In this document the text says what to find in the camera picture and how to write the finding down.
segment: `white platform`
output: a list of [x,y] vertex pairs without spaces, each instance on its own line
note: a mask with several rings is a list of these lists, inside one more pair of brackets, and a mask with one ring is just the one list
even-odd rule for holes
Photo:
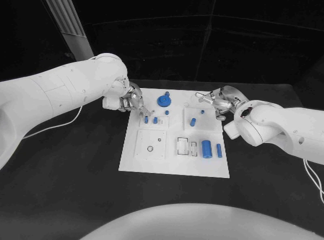
[[[167,91],[171,105],[161,107],[157,99]],[[222,122],[216,120],[215,108],[200,103],[194,96],[196,92],[207,92],[152,88],[142,88],[142,92],[147,108],[155,113],[147,124],[139,112],[131,112],[119,170],[229,178]],[[197,119],[194,127],[190,126],[191,118]],[[189,139],[189,155],[178,155],[178,138]],[[203,158],[203,140],[212,141],[213,158]],[[191,142],[197,142],[197,156],[191,156]],[[218,157],[216,144],[222,145],[222,158]]]

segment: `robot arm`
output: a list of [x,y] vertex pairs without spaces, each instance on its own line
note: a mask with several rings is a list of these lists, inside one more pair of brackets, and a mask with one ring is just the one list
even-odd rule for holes
[[151,115],[142,91],[129,82],[128,68],[109,53],[0,82],[0,169],[29,130],[100,97],[105,108],[122,112],[136,109]]
[[219,120],[226,119],[223,113],[235,114],[225,126],[232,139],[242,136],[252,146],[275,144],[288,154],[324,165],[324,111],[248,100],[231,86],[196,96],[215,106]]

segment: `black table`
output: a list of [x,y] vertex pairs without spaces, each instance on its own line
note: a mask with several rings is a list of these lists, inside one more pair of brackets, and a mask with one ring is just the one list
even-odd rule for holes
[[[251,100],[301,107],[291,85],[135,81],[142,88],[236,87]],[[34,131],[68,122],[79,110]],[[228,114],[225,124],[233,119]],[[0,239],[80,239],[144,208],[176,203],[239,207],[324,236],[324,205],[303,160],[275,145],[225,143],[231,179],[119,171],[129,113],[87,104],[76,122],[22,141],[0,171]],[[324,166],[310,163],[324,183]]]

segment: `cable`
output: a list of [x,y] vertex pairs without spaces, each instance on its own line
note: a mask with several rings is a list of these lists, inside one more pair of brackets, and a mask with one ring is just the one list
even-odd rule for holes
[[[322,201],[323,201],[323,204],[324,204],[324,199],[323,199],[324,191],[323,191],[323,183],[322,183],[322,180],[320,180],[320,178],[319,178],[319,175],[317,175],[316,171],[313,170],[313,168],[312,168],[310,165],[309,165],[309,161],[307,161],[306,159],[303,159],[303,160],[304,160],[304,167],[306,167],[309,176],[310,176],[310,178],[312,178],[312,180],[313,180],[317,188],[320,189],[320,197],[322,197]],[[312,174],[310,174],[310,172],[309,172],[309,168],[310,168],[310,170],[313,171],[313,173],[314,173],[314,175],[316,175],[316,177],[317,177],[319,184],[316,183],[316,180],[314,180],[314,178],[313,178],[313,176],[312,176]]]
[[31,136],[35,136],[37,134],[40,134],[40,133],[44,132],[45,130],[50,130],[50,129],[54,129],[54,128],[57,128],[57,127],[61,127],[61,126],[66,126],[66,125],[71,124],[71,123],[76,121],[77,116],[76,116],[76,118],[73,119],[73,121],[70,121],[68,123],[61,124],[61,125],[58,125],[58,126],[53,126],[53,127],[45,128],[44,130],[38,131],[37,133],[34,133],[34,134],[25,136],[24,139],[26,139],[26,138],[31,137]]

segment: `blue cylinder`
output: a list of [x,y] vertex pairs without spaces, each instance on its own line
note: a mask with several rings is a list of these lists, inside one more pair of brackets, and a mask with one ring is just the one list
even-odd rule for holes
[[165,92],[165,94],[158,98],[157,103],[164,108],[171,104],[170,92]]
[[193,118],[193,120],[191,120],[191,127],[194,127],[194,125],[196,125],[196,121],[197,121],[197,119]]
[[222,158],[222,145],[216,144],[216,146],[218,146],[218,155]]
[[212,142],[209,140],[204,140],[202,142],[202,147],[203,147],[203,158],[210,159],[213,157]]

